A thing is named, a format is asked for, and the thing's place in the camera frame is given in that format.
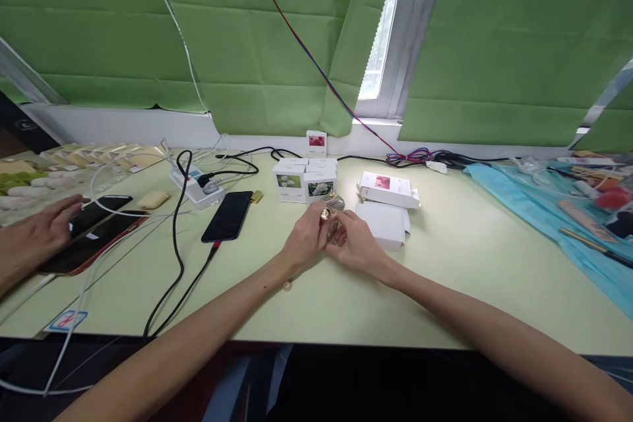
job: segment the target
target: desk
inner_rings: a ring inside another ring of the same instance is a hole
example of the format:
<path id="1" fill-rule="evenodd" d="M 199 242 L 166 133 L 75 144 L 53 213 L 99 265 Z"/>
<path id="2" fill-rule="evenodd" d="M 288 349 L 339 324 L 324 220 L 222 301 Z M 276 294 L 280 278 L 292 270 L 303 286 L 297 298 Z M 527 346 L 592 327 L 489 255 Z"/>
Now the desk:
<path id="1" fill-rule="evenodd" d="M 252 274 L 282 247 L 304 204 L 279 203 L 267 154 L 253 157 L 258 175 L 234 181 L 229 191 L 259 189 L 240 237 L 222 244 L 172 325 Z M 177 191 L 161 163 L 108 193 L 139 198 L 145 190 L 169 190 L 173 198 L 156 213 L 170 212 Z M 424 167 L 402 170 L 355 159 L 339 163 L 339 193 L 347 208 L 359 202 L 355 183 L 364 170 L 408 178 L 422 208 L 412 210 L 412 233 L 392 256 L 419 274 L 494 305 L 550 335 L 577 353 L 633 356 L 633 322 L 562 253 L 459 171 L 441 175 Z M 200 242 L 215 207 L 186 203 L 178 217 L 185 275 L 158 313 L 162 321 L 203 265 L 210 245 Z M 77 328 L 89 334 L 142 334 L 146 319 L 178 272 L 171 219 L 148 235 L 128 239 L 104 259 L 86 293 L 89 317 Z M 0 336 L 32 337 L 76 297 L 84 276 L 57 279 L 4 325 Z M 300 276 L 290 292 L 273 295 L 234 335 L 236 340 L 465 348 L 429 313 L 407 297 L 358 276 L 329 258 Z"/>

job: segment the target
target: blue plastic sheet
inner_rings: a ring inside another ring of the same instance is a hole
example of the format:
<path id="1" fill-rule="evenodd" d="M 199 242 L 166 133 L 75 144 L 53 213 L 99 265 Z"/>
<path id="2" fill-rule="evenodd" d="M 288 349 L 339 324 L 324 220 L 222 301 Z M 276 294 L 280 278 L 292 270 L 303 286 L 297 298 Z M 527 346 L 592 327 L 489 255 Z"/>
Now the blue plastic sheet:
<path id="1" fill-rule="evenodd" d="M 475 164 L 466 167 L 465 172 L 514 213 L 556 241 L 567 257 L 633 320 L 633 269 L 565 236 L 559 229 L 565 227 L 629 259 L 633 259 L 633 245 L 622 239 L 619 239 L 618 243 L 599 241 L 558 207 L 559 201 L 567 200 L 598 222 L 603 222 L 606 217 L 606 215 L 601 215 L 601 212 L 588 200 L 555 193 L 555 191 L 569 193 L 569 180 L 555 173 L 540 173 L 539 177 L 542 176 L 543 179 L 550 181 L 548 187 L 545 188 L 537 186 L 530 175 L 520 173 L 512 166 L 497 165 L 493 169 L 482 164 Z"/>

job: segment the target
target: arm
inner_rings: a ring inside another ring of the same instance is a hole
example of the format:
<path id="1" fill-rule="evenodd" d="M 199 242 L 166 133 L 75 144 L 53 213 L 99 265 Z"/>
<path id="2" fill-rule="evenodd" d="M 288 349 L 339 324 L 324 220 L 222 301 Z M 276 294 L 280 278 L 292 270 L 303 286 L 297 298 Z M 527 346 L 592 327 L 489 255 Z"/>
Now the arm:
<path id="1" fill-rule="evenodd" d="M 136 421 L 171 399 L 246 319 L 325 247 L 323 203 L 297 221 L 282 251 L 134 354 L 68 407 L 58 421 Z"/>
<path id="2" fill-rule="evenodd" d="M 633 420 L 633 396 L 606 373 L 540 331 L 480 300 L 428 280 L 389 258 L 367 223 L 337 214 L 341 263 L 401 291 L 510 376 L 582 421 Z"/>
<path id="3" fill-rule="evenodd" d="M 68 222 L 90 200 L 81 195 L 57 201 L 9 227 L 0 228 L 0 299 L 71 240 Z"/>

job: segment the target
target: smartphone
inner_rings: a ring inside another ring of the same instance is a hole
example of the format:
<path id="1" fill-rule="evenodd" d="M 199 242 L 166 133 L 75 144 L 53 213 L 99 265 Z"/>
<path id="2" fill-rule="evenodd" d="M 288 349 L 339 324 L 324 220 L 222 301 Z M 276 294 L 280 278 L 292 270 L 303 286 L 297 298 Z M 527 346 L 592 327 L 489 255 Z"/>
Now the smartphone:
<path id="1" fill-rule="evenodd" d="M 124 207 L 127 203 L 132 201 L 131 196 L 121 195 L 107 195 L 102 196 L 97 201 L 103 204 L 106 208 L 117 211 Z M 87 206 L 81 208 L 81 211 L 69 222 L 69 229 L 71 231 L 71 238 L 88 231 L 95 224 L 103 221 L 112 213 L 100 208 L 95 202 L 91 202 Z"/>
<path id="2" fill-rule="evenodd" d="M 252 196 L 252 191 L 228 193 L 220 203 L 220 207 L 211 219 L 206 231 L 202 234 L 202 242 L 236 239 L 244 223 L 244 218 L 246 218 L 246 211 L 249 209 Z"/>
<path id="3" fill-rule="evenodd" d="M 38 268 L 41 274 L 77 275 L 86 270 L 116 239 L 132 232 L 149 217 L 145 211 L 130 211 L 135 216 L 117 214 L 80 237 Z"/>

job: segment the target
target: hand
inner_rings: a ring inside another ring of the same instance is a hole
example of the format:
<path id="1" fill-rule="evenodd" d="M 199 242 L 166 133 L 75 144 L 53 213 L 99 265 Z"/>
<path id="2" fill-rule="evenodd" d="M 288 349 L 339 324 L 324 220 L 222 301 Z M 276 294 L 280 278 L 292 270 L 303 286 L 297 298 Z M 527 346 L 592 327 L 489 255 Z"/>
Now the hand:
<path id="1" fill-rule="evenodd" d="M 71 240 L 68 222 L 90 200 L 57 201 L 9 227 L 0 228 L 0 295 L 59 252 Z"/>
<path id="2" fill-rule="evenodd" d="M 334 219 L 341 223 L 341 227 L 334 233 L 337 243 L 328 243 L 326 254 L 344 266 L 386 284 L 399 264 L 384 253 L 367 223 L 349 210 L 339 211 Z"/>
<path id="3" fill-rule="evenodd" d="M 312 203 L 295 223 L 284 248 L 278 254 L 278 257 L 291 268 L 292 276 L 309 267 L 319 251 L 325 248 L 330 222 L 321 221 L 321 212 L 324 208 L 324 202 Z"/>

